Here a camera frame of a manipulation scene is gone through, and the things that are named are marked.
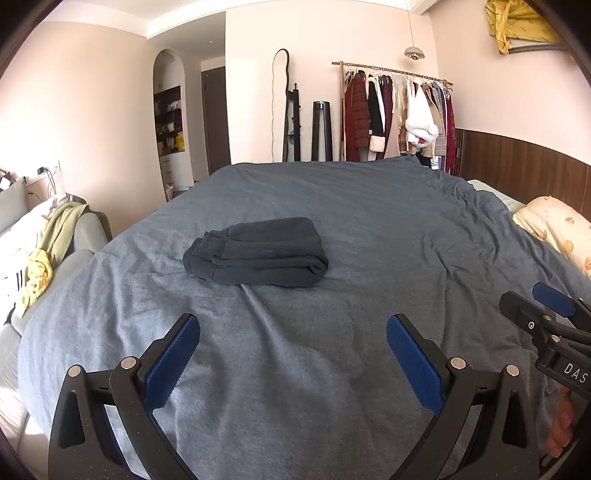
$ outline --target folded dark pants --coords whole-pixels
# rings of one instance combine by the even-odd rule
[[[188,273],[225,285],[310,287],[329,261],[312,220],[239,223],[197,238],[183,255]]]

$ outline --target human hand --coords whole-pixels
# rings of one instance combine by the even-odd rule
[[[573,439],[574,409],[573,404],[570,402],[570,390],[566,387],[560,387],[560,393],[562,399],[554,414],[552,429],[548,435],[548,440],[546,440],[546,450],[555,458],[562,454],[562,450]]]

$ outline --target wooden clothing rail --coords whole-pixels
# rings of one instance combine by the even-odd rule
[[[332,65],[342,65],[342,66],[348,66],[348,67],[360,67],[360,68],[365,68],[365,69],[371,69],[371,70],[380,70],[382,72],[393,72],[393,73],[400,73],[401,75],[410,75],[412,77],[420,77],[422,79],[428,79],[428,80],[435,80],[436,82],[442,82],[443,86],[445,88],[447,88],[447,86],[453,86],[452,82],[448,82],[446,79],[438,79],[435,77],[429,77],[427,75],[420,75],[418,73],[413,73],[413,72],[405,72],[404,70],[394,70],[394,69],[387,69],[385,67],[376,67],[374,65],[362,65],[360,63],[348,63],[346,61],[334,61],[332,63]]]

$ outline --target blue-gray duvet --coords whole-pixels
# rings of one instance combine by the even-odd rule
[[[205,232],[291,216],[312,219],[330,261],[314,287],[228,287],[184,271]],[[69,366],[140,356],[189,312],[201,343],[155,415],[201,480],[385,479],[431,418],[386,342],[396,313],[475,368],[518,365],[545,437],[556,386],[498,310],[501,294],[531,298],[539,281],[591,298],[493,194],[416,159],[235,165],[120,234],[44,302],[22,340],[21,394],[49,434]]]

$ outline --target dark wooden door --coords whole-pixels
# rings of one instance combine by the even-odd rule
[[[226,103],[226,67],[201,73],[207,166],[211,175],[231,163]]]

